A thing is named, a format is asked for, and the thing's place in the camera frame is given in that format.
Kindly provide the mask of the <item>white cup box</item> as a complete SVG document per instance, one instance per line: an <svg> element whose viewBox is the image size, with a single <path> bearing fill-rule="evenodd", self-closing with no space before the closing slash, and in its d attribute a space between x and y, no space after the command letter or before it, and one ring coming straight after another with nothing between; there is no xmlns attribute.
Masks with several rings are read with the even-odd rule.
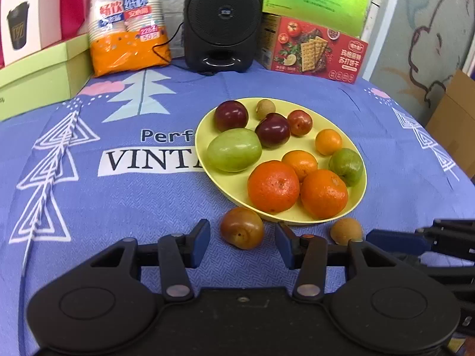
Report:
<svg viewBox="0 0 475 356"><path fill-rule="evenodd" d="M1 0L1 48L6 65L61 38L60 0Z"/></svg>

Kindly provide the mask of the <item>tan longan fruit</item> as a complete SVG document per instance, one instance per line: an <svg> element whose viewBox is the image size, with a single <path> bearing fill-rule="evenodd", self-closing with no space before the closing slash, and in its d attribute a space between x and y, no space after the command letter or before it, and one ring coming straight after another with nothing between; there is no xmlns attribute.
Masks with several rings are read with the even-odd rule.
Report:
<svg viewBox="0 0 475 356"><path fill-rule="evenodd" d="M275 104L269 99L261 99L255 107L255 116L263 120L268 114L275 112Z"/></svg>

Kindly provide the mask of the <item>black loudspeaker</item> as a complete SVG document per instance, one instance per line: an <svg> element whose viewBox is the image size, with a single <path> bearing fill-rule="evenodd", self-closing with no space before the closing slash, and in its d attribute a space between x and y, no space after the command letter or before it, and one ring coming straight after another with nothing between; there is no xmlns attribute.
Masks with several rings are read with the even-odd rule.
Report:
<svg viewBox="0 0 475 356"><path fill-rule="evenodd" d="M253 63L263 0L184 0L185 63L196 72L246 71Z"/></svg>

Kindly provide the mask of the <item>paper cups package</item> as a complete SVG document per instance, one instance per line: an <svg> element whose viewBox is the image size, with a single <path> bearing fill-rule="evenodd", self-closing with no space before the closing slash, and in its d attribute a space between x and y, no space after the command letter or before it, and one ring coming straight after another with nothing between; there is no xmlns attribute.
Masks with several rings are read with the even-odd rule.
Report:
<svg viewBox="0 0 475 356"><path fill-rule="evenodd" d="M172 61L161 0L89 0L88 37L96 77Z"/></svg>

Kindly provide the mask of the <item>dark red plum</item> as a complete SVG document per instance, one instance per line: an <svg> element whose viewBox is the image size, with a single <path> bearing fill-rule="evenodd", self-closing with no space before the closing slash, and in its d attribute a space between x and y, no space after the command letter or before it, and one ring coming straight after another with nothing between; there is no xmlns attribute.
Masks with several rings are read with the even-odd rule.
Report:
<svg viewBox="0 0 475 356"><path fill-rule="evenodd" d="M262 146L275 149L288 142L291 136L288 120L277 112L271 112L255 129Z"/></svg>

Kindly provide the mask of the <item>green shoe box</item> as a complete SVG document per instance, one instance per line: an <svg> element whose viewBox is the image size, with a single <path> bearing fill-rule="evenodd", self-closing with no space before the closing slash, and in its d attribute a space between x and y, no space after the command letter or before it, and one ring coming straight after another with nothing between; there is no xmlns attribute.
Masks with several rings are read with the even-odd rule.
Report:
<svg viewBox="0 0 475 356"><path fill-rule="evenodd" d="M0 117L6 120L71 99L93 73L88 35L18 60L1 69Z"/></svg>

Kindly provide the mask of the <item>brown green round fruit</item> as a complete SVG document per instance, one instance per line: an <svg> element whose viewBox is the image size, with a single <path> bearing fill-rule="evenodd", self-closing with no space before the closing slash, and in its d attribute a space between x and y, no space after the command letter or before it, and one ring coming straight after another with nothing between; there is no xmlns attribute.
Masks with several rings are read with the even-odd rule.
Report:
<svg viewBox="0 0 475 356"><path fill-rule="evenodd" d="M257 213L244 207L235 207L224 215L220 233L228 244L242 250L251 250L262 243L265 229Z"/></svg>

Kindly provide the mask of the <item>tan kiwi-like fruit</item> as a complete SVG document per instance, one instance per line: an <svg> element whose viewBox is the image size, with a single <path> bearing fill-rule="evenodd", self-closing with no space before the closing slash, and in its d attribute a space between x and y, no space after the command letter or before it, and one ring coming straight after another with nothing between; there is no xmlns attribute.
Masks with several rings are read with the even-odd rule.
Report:
<svg viewBox="0 0 475 356"><path fill-rule="evenodd" d="M364 234L360 222L353 218L337 220L330 228L332 240L341 246L347 246L350 241L362 242Z"/></svg>

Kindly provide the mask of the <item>dark purple plum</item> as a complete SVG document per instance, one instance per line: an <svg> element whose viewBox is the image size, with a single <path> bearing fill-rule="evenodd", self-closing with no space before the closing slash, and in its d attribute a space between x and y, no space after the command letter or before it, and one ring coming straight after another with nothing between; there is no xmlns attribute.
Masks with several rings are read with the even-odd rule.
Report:
<svg viewBox="0 0 475 356"><path fill-rule="evenodd" d="M239 101L225 101L219 104L213 115L213 122L218 131L245 128L249 120L246 107Z"/></svg>

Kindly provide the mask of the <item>small green apple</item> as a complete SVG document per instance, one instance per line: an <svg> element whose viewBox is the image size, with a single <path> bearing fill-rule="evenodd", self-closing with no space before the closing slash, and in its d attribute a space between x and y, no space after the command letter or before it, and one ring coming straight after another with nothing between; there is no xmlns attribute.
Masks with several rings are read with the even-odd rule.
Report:
<svg viewBox="0 0 475 356"><path fill-rule="evenodd" d="M337 174L347 187L353 187L359 183L364 165L358 152L342 148L331 156L328 169Z"/></svg>

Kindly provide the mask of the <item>red tomato-like fruit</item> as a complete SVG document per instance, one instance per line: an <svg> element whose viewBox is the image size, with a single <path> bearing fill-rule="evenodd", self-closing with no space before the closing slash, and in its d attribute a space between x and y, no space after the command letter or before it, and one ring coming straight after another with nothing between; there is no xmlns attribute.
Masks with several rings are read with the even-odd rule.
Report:
<svg viewBox="0 0 475 356"><path fill-rule="evenodd" d="M312 131L312 117L301 109L290 112L287 121L291 134L296 137L303 137Z"/></svg>

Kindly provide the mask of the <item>large green mango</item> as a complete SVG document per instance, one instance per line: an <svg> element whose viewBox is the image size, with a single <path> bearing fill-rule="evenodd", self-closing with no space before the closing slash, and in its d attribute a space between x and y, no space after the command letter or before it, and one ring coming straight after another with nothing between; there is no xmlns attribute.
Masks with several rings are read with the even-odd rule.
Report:
<svg viewBox="0 0 475 356"><path fill-rule="evenodd" d="M229 129L209 143L205 161L214 169L228 173L246 170L262 155L262 145L254 131Z"/></svg>

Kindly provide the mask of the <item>magenta paper bag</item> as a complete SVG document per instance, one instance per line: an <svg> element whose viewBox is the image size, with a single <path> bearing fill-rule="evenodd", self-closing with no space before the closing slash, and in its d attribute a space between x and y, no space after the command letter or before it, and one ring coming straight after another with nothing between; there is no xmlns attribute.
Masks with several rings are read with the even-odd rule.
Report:
<svg viewBox="0 0 475 356"><path fill-rule="evenodd" d="M75 37L85 21L85 0L60 0L62 39Z"/></svg>

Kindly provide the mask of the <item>small yellow orange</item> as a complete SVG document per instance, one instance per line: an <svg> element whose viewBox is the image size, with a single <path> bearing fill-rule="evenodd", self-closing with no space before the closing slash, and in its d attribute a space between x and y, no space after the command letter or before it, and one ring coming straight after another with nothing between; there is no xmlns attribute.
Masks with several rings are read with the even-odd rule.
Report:
<svg viewBox="0 0 475 356"><path fill-rule="evenodd" d="M331 156L342 148L341 135L333 129L322 129L316 135L316 151L322 156Z"/></svg>

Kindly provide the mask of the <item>large orange tangerine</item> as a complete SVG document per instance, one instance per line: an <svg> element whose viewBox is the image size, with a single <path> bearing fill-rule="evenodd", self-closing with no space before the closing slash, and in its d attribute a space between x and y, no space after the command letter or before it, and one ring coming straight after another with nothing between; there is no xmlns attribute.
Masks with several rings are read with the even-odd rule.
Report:
<svg viewBox="0 0 475 356"><path fill-rule="evenodd" d="M316 170L303 180L300 198L312 218L326 220L345 209L349 194L345 183L334 172Z"/></svg>

